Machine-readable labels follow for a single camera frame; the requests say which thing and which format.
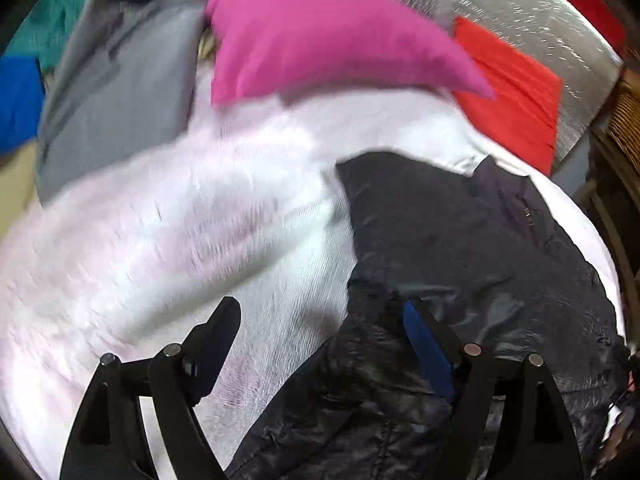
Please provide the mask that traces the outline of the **wicker basket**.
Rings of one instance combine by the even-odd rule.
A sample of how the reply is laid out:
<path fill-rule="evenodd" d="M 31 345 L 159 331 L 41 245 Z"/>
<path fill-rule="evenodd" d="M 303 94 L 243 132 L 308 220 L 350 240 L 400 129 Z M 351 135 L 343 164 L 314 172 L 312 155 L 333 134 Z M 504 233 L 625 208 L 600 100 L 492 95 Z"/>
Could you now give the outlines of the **wicker basket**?
<path fill-rule="evenodd" d="M 590 133 L 612 169 L 639 196 L 639 73 L 623 69 Z"/>

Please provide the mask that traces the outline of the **magenta pillow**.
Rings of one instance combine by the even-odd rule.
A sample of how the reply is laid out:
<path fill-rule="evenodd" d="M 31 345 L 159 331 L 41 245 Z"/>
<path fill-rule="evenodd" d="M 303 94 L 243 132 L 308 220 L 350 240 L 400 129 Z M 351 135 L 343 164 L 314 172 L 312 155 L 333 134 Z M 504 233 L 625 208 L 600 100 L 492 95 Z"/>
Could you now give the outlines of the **magenta pillow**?
<path fill-rule="evenodd" d="M 208 0 L 215 106 L 329 82 L 494 94 L 472 58 L 400 0 Z"/>

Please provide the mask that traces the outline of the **grey garment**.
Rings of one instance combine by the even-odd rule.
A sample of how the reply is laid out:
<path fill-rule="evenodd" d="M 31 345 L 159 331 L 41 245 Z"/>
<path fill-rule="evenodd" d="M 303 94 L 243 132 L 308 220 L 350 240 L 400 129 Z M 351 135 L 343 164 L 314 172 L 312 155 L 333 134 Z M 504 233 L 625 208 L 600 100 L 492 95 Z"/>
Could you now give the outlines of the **grey garment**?
<path fill-rule="evenodd" d="M 205 3 L 86 0 L 40 118 L 42 202 L 186 130 Z"/>

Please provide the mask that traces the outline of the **teal garment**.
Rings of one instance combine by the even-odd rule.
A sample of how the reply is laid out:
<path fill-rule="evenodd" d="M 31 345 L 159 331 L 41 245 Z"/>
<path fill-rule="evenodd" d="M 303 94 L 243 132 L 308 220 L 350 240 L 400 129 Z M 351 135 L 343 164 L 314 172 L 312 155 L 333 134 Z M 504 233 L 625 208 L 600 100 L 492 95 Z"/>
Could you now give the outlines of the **teal garment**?
<path fill-rule="evenodd" d="M 6 55 L 33 56 L 43 70 L 54 70 L 86 0 L 38 0 L 17 29 Z"/>

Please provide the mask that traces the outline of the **silver foil insulation sheet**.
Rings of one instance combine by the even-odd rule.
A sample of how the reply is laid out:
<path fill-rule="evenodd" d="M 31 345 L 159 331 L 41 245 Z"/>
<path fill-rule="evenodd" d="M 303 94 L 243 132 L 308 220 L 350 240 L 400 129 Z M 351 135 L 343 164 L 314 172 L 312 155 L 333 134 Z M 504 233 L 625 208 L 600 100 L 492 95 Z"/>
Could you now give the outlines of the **silver foil insulation sheet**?
<path fill-rule="evenodd" d="M 564 82 L 555 160 L 579 142 L 614 89 L 622 59 L 567 0 L 402 0 L 446 29 L 477 22 Z"/>

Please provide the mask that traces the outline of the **light pink bed blanket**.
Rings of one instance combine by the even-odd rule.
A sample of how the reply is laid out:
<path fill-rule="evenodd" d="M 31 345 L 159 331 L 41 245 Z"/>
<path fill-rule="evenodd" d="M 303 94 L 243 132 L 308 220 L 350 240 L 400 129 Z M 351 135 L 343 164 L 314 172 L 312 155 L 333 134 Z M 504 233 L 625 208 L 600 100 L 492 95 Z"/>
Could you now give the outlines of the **light pink bed blanket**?
<path fill-rule="evenodd" d="M 32 206 L 2 242 L 1 418 L 42 478 L 60 473 L 101 356 L 155 356 L 228 295 L 242 325 L 196 414 L 219 463 L 230 462 L 285 379 L 344 318 L 355 256 L 334 166 L 363 151 L 458 174 L 492 156 L 530 177 L 608 298 L 620 298 L 586 216 L 479 134 L 449 96 L 344 87 L 214 110 L 212 73 L 198 72 L 182 136 Z"/>

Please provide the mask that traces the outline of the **red-orange pillow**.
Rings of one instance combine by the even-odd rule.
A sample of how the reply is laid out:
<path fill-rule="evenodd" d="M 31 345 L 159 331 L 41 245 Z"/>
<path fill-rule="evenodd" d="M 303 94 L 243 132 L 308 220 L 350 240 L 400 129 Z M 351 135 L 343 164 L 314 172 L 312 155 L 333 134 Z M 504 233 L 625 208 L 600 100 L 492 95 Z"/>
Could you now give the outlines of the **red-orange pillow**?
<path fill-rule="evenodd" d="M 550 176 L 563 81 L 546 66 L 467 18 L 454 19 L 454 39 L 468 52 L 495 96 L 457 92 L 476 130 Z"/>

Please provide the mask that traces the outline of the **beige sofa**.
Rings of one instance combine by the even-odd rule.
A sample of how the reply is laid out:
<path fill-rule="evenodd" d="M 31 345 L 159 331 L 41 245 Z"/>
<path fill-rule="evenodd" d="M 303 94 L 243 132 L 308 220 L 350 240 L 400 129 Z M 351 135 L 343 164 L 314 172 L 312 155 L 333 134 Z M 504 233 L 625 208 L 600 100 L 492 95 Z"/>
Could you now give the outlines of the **beige sofa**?
<path fill-rule="evenodd" d="M 37 143 L 32 141 L 1 157 L 1 238 L 29 211 L 32 203 L 38 200 L 35 186 L 36 155 Z"/>

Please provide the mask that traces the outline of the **blue garment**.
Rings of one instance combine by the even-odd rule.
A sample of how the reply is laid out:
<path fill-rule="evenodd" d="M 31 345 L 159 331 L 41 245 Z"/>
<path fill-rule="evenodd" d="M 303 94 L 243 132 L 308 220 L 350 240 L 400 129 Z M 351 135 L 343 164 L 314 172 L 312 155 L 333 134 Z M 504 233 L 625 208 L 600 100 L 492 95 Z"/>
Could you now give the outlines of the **blue garment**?
<path fill-rule="evenodd" d="M 36 135 L 44 101 L 38 60 L 3 55 L 0 79 L 1 155 L 9 155 Z"/>

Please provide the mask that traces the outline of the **black puffer jacket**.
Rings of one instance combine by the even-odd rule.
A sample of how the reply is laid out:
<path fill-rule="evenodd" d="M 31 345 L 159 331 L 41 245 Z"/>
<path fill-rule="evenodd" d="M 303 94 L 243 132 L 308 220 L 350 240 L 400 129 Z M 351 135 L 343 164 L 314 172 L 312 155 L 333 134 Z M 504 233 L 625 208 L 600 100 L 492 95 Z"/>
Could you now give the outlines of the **black puffer jacket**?
<path fill-rule="evenodd" d="M 341 162 L 357 256 L 340 330 L 288 378 L 228 466 L 231 479 L 434 479 L 449 422 L 408 341 L 422 301 L 498 359 L 546 362 L 585 479 L 627 350 L 596 270 L 531 180 L 485 159 L 469 176 L 395 153 Z M 486 477 L 503 398 L 491 403 L 465 479 Z"/>

